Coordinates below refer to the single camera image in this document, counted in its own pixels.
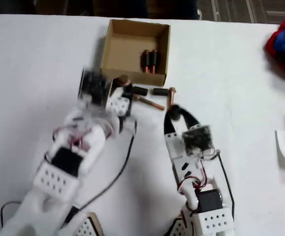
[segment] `black cable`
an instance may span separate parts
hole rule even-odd
[[[137,132],[137,121],[135,121],[135,123],[134,123],[134,128],[135,128],[135,133],[136,133]],[[79,208],[79,212],[84,210],[88,205],[90,205],[92,202],[94,202],[96,199],[98,199],[100,196],[102,196],[107,190],[109,190],[114,185],[114,183],[119,179],[119,177],[122,175],[122,173],[124,172],[124,169],[125,169],[125,167],[126,167],[126,165],[128,163],[128,160],[129,160],[129,156],[130,156],[130,152],[131,152],[131,147],[132,147],[132,144],[133,144],[134,136],[135,136],[135,134],[131,138],[125,162],[124,162],[121,170],[116,175],[116,177],[101,192],[99,192],[95,197],[91,198],[87,203],[85,203],[82,207],[80,207]]]
[[[234,199],[233,199],[233,195],[232,195],[232,190],[231,190],[230,183],[229,183],[229,180],[227,178],[227,175],[226,175],[226,172],[225,172],[225,169],[224,169],[224,166],[223,166],[220,154],[218,154],[218,158],[219,158],[222,170],[223,170],[223,174],[224,174],[224,177],[225,177],[227,188],[229,189],[229,193],[230,193],[230,197],[231,197],[231,201],[232,201],[232,217],[233,217],[233,220],[234,220]]]
[[[1,207],[0,209],[0,222],[1,222],[1,228],[3,228],[3,209],[9,205],[9,204],[21,204],[20,201],[10,201],[10,202],[7,202],[5,204],[3,204],[3,206]]]

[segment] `white table surface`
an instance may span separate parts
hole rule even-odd
[[[52,130],[75,104],[82,68],[99,65],[108,21],[0,15],[0,207],[30,188]],[[263,51],[277,25],[148,21],[171,25],[165,86],[212,126],[235,199],[236,235],[285,235],[285,163],[274,132],[285,129],[285,81]],[[128,166],[89,211],[108,236],[159,236],[185,200],[163,138],[164,112],[137,103],[133,114],[139,124]],[[80,204],[115,176],[128,141],[123,134],[106,145]],[[6,208],[5,219],[15,209]]]

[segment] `black cylinder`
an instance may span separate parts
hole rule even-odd
[[[142,54],[142,64],[143,64],[143,66],[149,66],[150,65],[150,53],[148,50],[145,50]]]
[[[137,86],[134,86],[131,92],[142,96],[146,96],[148,94],[148,90],[146,88],[137,87]]]
[[[168,89],[165,88],[154,88],[152,90],[152,95],[157,95],[157,96],[168,96]]]
[[[153,50],[151,52],[151,65],[157,65],[158,64],[158,52],[156,50]]]

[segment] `open cardboard box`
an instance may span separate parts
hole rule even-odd
[[[107,79],[127,75],[133,83],[163,86],[166,78],[170,26],[110,20],[101,71]],[[156,74],[144,73],[141,55],[145,50],[158,51]]]

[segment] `white robotic arm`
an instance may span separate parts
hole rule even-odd
[[[180,122],[186,124],[182,132]],[[173,105],[165,116],[164,136],[177,190],[187,200],[166,236],[233,236],[234,200],[209,126]]]
[[[106,139],[117,137],[124,129],[132,99],[130,95],[124,96],[123,88],[105,97],[110,87],[105,85],[104,78],[94,74],[87,76],[83,74],[83,80],[86,77],[95,91],[88,92],[89,100],[80,96],[80,103],[68,115],[64,126],[55,130],[54,143],[38,168],[32,189],[2,228],[0,236],[93,235],[89,233],[93,225],[83,212],[87,205],[77,210],[68,222],[67,217]]]

